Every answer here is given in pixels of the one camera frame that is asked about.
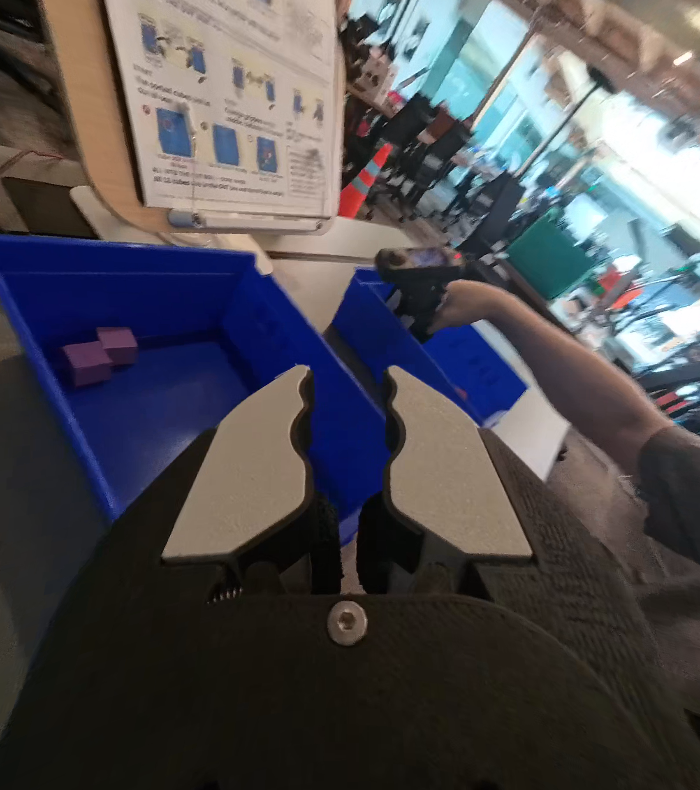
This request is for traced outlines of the blue plastic bin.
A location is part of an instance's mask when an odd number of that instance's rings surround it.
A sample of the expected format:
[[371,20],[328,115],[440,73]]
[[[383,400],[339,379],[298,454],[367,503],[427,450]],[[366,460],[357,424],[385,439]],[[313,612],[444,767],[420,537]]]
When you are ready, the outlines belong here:
[[[315,380],[316,489],[342,520],[382,489],[382,410],[250,252],[0,234],[0,303],[112,520],[297,364]],[[138,361],[75,388],[63,347],[97,328],[131,330]]]
[[385,303],[392,288],[373,270],[355,269],[332,328],[377,383],[398,366],[452,400],[478,425],[511,410],[525,382],[472,326],[420,343]]

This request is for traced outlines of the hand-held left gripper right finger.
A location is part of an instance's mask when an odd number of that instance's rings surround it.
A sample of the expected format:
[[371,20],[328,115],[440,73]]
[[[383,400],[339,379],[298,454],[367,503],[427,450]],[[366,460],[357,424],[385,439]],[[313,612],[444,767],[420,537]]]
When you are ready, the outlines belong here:
[[383,500],[405,563],[528,563],[533,548],[476,422],[402,367],[385,371],[394,446]]

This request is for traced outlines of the white document stand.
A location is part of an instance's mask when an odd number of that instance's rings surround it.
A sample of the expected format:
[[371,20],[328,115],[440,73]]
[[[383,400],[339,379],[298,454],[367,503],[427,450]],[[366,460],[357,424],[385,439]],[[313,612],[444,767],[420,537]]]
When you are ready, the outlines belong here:
[[139,226],[112,212],[89,186],[70,190],[70,200],[100,241],[195,249],[244,249],[259,235],[323,235],[336,217],[295,217],[270,214],[149,209]]

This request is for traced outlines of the person's right hand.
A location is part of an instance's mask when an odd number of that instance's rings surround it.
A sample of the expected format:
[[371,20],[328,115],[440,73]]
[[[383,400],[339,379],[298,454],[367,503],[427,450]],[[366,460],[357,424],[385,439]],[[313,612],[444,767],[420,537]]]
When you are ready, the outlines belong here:
[[517,299],[493,285],[477,281],[453,281],[446,285],[434,311],[432,332],[488,321],[497,324],[506,318]]

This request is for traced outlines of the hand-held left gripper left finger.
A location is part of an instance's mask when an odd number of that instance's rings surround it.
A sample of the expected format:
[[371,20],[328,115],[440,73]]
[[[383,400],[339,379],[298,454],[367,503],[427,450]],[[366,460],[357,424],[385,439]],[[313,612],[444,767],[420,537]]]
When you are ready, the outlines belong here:
[[315,494],[314,375],[297,364],[217,425],[161,554],[168,565],[239,565],[306,512]]

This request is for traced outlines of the person's right forearm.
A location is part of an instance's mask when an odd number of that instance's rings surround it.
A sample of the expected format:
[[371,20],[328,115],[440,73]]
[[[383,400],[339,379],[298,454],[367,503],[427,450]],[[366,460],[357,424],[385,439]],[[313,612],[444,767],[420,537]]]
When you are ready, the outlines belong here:
[[668,420],[616,366],[516,297],[502,293],[487,320],[513,345],[553,408],[627,476]]

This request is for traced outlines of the purple wooden cube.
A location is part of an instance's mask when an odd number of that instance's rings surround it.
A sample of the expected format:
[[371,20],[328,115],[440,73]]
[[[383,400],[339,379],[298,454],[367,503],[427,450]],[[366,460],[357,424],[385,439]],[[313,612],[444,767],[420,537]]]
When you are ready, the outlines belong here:
[[68,344],[61,352],[74,388],[95,386],[111,378],[111,359],[100,341]]
[[127,327],[98,327],[97,340],[112,367],[128,367],[138,361],[138,341]]

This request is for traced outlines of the orange traffic cone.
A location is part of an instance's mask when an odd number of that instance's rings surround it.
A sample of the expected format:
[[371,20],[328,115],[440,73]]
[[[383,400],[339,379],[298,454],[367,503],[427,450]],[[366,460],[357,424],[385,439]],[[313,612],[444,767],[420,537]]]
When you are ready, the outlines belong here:
[[337,211],[338,218],[354,219],[375,184],[382,167],[392,153],[393,145],[384,143],[374,154],[372,159],[364,165],[361,171],[345,186],[340,195]]

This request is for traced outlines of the black office chair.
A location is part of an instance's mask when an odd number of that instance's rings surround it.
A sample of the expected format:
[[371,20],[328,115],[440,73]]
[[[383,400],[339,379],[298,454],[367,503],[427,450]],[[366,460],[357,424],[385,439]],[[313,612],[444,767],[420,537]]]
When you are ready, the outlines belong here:
[[431,107],[431,121],[385,167],[385,178],[366,202],[371,218],[380,200],[404,224],[418,216],[422,197],[454,166],[454,157],[470,141],[474,115],[458,119],[444,102]]

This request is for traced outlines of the printed instruction sheet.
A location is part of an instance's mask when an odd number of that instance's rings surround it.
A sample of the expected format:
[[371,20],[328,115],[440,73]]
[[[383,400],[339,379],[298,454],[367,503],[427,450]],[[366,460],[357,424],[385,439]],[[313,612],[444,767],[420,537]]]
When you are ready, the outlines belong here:
[[334,2],[104,2],[141,200],[319,218],[340,192]]

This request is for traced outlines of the green mat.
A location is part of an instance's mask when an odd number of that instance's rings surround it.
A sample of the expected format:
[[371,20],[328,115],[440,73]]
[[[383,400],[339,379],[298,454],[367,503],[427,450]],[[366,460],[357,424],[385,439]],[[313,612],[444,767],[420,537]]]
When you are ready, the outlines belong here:
[[576,287],[596,267],[594,260],[547,216],[507,247],[510,265],[545,301]]

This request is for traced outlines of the instruction sheet on wooden board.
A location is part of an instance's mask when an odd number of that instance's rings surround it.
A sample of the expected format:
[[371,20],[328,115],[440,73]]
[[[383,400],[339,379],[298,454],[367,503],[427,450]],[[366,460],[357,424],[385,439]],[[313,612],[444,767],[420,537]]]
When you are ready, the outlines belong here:
[[[39,5],[88,184],[119,217],[150,227],[152,221],[144,220],[141,212],[147,206],[141,200],[132,134],[103,2],[44,1]],[[328,198],[328,206],[324,217],[336,216],[337,193]]]

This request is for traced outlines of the black floor lamp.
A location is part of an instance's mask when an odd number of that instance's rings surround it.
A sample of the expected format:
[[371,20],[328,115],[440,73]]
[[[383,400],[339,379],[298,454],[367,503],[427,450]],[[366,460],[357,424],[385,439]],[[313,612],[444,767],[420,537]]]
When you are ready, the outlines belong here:
[[595,93],[605,92],[608,95],[616,95],[619,93],[619,90],[616,88],[612,80],[598,67],[587,64],[586,73],[590,81],[589,89],[584,94],[582,94],[582,97],[579,100],[573,102],[569,106],[569,108],[562,115],[559,123],[554,127],[553,131],[548,133],[548,135],[542,140],[542,142],[537,146],[528,159],[522,163],[521,167],[514,176],[516,179],[521,179],[528,172],[528,170],[531,169],[533,164],[536,163],[539,158],[542,157],[542,154],[550,148],[553,141],[562,133],[565,128],[569,126],[570,122],[584,107],[584,104],[586,104]]

